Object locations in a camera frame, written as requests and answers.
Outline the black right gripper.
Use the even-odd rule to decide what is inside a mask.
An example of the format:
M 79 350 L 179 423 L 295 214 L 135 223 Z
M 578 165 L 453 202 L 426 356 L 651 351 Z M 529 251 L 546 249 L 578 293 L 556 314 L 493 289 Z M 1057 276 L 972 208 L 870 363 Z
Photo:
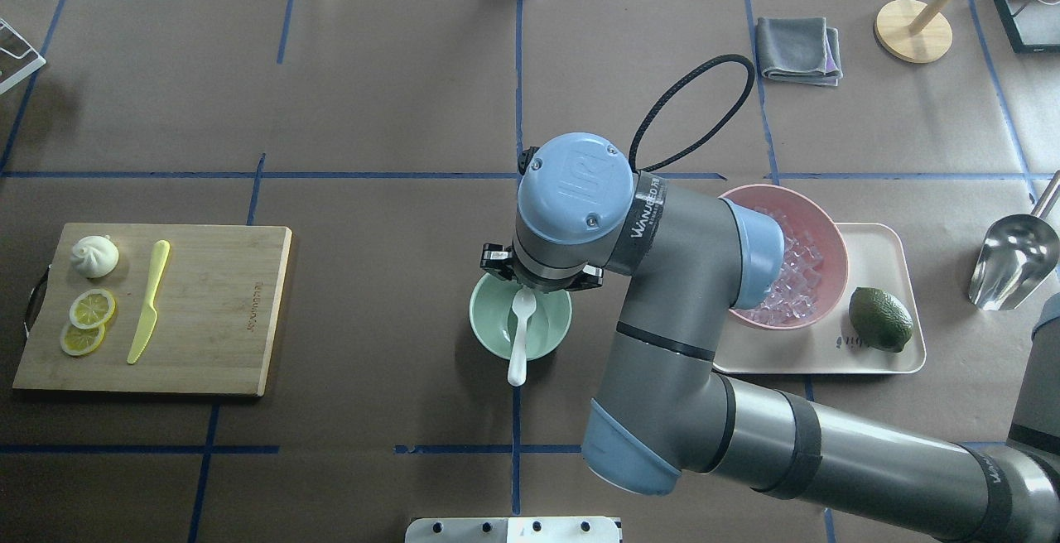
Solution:
M 535 291 L 598 290 L 603 284 L 602 269 L 590 264 L 564 269 L 532 269 L 525 264 L 529 261 L 529 255 L 520 257 L 513 246 L 484 243 L 479 266 L 501 281 L 514 281 Z

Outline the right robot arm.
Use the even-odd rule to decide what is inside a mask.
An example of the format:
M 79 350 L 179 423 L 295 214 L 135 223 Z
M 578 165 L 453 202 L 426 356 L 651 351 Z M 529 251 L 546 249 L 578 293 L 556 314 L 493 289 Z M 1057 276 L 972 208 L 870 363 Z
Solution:
M 581 452 L 630 493 L 716 473 L 777 500 L 943 542 L 1056 542 L 1058 298 L 1044 303 L 1005 444 L 973 449 L 716 372 L 720 325 L 779 273 L 778 223 L 639 172 L 610 140 L 564 133 L 523 151 L 508 247 L 481 267 L 535 291 L 631 282 Z

